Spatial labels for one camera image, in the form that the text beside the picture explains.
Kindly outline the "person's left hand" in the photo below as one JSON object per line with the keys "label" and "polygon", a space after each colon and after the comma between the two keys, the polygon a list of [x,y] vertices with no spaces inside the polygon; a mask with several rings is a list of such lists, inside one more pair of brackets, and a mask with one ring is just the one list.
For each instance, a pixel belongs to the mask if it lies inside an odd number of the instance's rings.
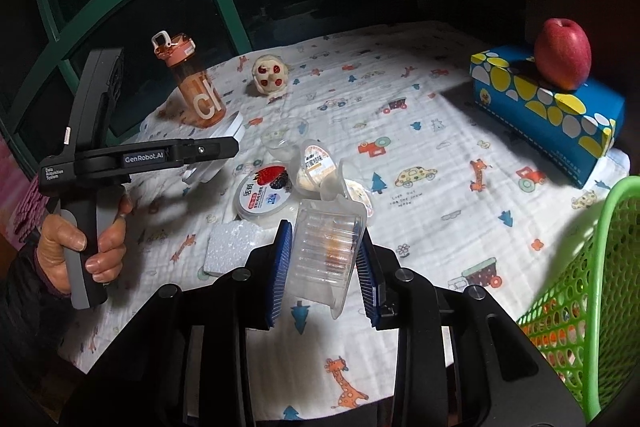
{"label": "person's left hand", "polygon": [[[86,269],[98,283],[111,283],[122,272],[127,248],[126,217],[132,210],[128,195],[118,205],[118,215],[98,239],[98,251],[86,262]],[[70,295],[70,280],[66,268],[64,248],[83,251],[87,239],[77,227],[58,215],[43,220],[36,258],[43,274],[52,286],[63,295]]]}

